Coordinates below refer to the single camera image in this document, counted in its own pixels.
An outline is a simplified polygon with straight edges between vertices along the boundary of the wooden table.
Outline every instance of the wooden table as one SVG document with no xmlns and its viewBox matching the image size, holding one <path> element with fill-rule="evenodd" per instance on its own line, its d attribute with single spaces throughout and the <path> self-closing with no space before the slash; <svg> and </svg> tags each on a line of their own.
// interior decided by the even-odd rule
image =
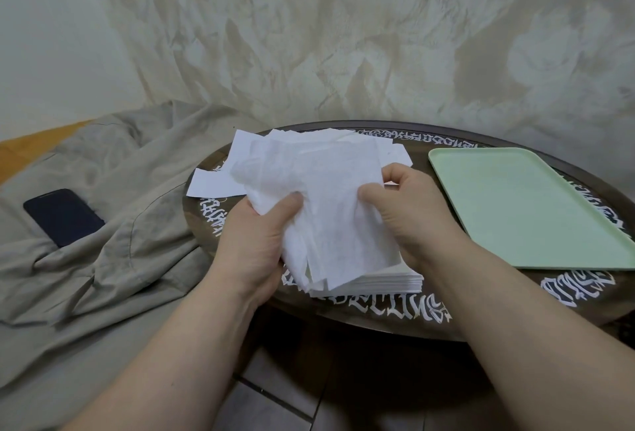
<svg viewBox="0 0 635 431">
<path fill-rule="evenodd" d="M 427 154 L 435 147 L 515 146 L 514 143 L 476 133 L 423 124 L 383 121 L 314 122 L 282 128 L 310 131 L 324 128 L 352 129 L 393 138 L 402 143 L 413 167 L 433 176 Z M 227 157 L 227 145 L 212 153 L 198 168 L 216 170 Z M 557 170 L 615 226 L 629 236 L 635 230 L 635 204 L 604 181 L 536 152 Z M 198 199 L 183 196 L 183 209 L 192 233 L 201 247 L 214 256 L 227 212 L 242 197 Z M 635 272 L 523 271 L 563 305 L 596 325 L 606 324 L 635 309 Z M 420 294 L 390 294 L 313 299 L 300 291 L 287 272 L 270 303 L 305 319 L 331 319 L 361 328 L 422 338 L 462 340 L 449 311 L 430 284 L 424 281 Z"/>
</svg>

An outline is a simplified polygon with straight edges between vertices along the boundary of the light green tray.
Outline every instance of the light green tray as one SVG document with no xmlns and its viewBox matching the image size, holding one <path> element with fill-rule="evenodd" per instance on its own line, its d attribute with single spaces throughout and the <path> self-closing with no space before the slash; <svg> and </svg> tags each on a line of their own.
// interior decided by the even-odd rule
<svg viewBox="0 0 635 431">
<path fill-rule="evenodd" d="M 635 243 L 533 152 L 435 148 L 429 158 L 465 231 L 512 266 L 635 270 Z"/>
</svg>

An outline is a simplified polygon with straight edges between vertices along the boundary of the black phone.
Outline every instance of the black phone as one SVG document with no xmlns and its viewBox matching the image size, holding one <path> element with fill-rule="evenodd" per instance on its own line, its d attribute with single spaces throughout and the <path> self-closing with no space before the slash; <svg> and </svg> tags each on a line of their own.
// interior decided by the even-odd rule
<svg viewBox="0 0 635 431">
<path fill-rule="evenodd" d="M 87 203 L 68 188 L 34 197 L 22 206 L 58 247 L 72 244 L 104 225 Z"/>
</svg>

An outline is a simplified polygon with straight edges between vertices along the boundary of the forearm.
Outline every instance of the forearm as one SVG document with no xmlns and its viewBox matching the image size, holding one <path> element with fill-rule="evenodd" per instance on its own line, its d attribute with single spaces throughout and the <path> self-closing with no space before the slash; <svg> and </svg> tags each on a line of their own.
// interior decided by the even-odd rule
<svg viewBox="0 0 635 431">
<path fill-rule="evenodd" d="M 424 272 L 518 422 L 536 430 L 635 422 L 635 353 L 472 242 Z"/>
<path fill-rule="evenodd" d="M 210 429 L 253 315 L 210 270 L 126 371 L 66 430 Z"/>
</svg>

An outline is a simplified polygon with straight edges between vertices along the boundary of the orange surface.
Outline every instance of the orange surface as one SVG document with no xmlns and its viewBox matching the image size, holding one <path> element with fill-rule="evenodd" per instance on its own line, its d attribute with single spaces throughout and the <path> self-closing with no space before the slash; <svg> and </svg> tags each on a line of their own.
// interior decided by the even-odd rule
<svg viewBox="0 0 635 431">
<path fill-rule="evenodd" d="M 24 137 L 0 142 L 0 183 L 24 169 L 29 163 L 51 150 L 90 121 L 44 130 Z"/>
</svg>

